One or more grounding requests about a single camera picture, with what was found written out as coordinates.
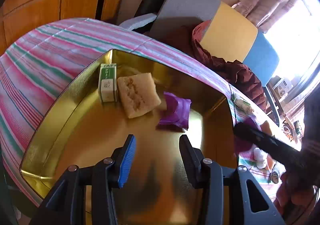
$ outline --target red cloth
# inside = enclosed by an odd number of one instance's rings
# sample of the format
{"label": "red cloth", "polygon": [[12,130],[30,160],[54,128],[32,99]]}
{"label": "red cloth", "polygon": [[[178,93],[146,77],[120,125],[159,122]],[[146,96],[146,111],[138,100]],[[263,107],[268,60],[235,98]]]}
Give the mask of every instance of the red cloth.
{"label": "red cloth", "polygon": [[212,69],[251,99],[263,111],[266,111],[267,103],[262,84],[249,67],[237,60],[225,62],[223,58],[211,56],[207,50],[201,47],[202,32],[209,24],[210,20],[198,26],[183,26],[170,33],[162,42],[185,52],[209,69]]}

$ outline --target gray chair backrest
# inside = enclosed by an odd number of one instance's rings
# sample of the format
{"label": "gray chair backrest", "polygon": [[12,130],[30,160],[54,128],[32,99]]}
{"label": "gray chair backrest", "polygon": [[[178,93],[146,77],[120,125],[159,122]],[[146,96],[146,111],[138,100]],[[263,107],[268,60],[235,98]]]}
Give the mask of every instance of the gray chair backrest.
{"label": "gray chair backrest", "polygon": [[220,0],[165,0],[149,36],[161,40],[181,26],[198,25],[214,17]]}

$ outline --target gold tray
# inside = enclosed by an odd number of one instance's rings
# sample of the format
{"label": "gold tray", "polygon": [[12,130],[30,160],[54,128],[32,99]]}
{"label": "gold tray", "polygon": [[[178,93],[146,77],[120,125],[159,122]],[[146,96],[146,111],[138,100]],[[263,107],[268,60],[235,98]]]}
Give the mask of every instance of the gold tray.
{"label": "gold tray", "polygon": [[[161,105],[128,119],[120,102],[102,104],[97,92],[101,63],[116,63],[117,77],[151,72]],[[128,134],[134,134],[137,149],[128,182],[114,190],[119,222],[196,223],[199,196],[188,183],[180,156],[182,133],[156,129],[166,109],[163,91],[191,99],[186,134],[192,146],[221,165],[236,167],[232,118],[223,94],[161,63],[110,50],[80,73],[48,111],[25,152],[21,175],[44,198],[69,165],[95,165],[121,147]],[[90,193],[88,187],[89,213]]]}

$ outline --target white toy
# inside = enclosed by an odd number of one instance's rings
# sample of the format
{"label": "white toy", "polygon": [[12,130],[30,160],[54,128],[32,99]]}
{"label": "white toy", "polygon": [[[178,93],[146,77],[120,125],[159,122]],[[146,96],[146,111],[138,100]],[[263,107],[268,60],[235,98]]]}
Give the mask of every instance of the white toy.
{"label": "white toy", "polygon": [[267,156],[268,153],[261,150],[260,148],[255,148],[253,150],[253,158],[257,161],[256,165],[259,169],[265,168],[267,166]]}

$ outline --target pink striped fabric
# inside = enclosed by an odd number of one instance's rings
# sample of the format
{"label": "pink striped fabric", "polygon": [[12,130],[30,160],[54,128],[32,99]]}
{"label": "pink striped fabric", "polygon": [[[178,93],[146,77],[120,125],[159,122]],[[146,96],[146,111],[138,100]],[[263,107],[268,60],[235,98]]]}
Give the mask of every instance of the pink striped fabric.
{"label": "pink striped fabric", "polygon": [[[89,18],[66,19],[38,27],[19,38],[0,57],[0,142],[4,166],[37,206],[41,198],[19,173],[28,143],[59,94],[110,49],[133,53],[184,72],[226,96],[234,124],[246,117],[230,99],[233,92],[244,97],[238,90],[198,61],[152,38]],[[259,108],[256,115],[261,123],[267,118]],[[256,171],[252,174],[257,180],[266,177]],[[267,193],[272,190],[271,186],[266,187],[268,183],[263,186]]]}

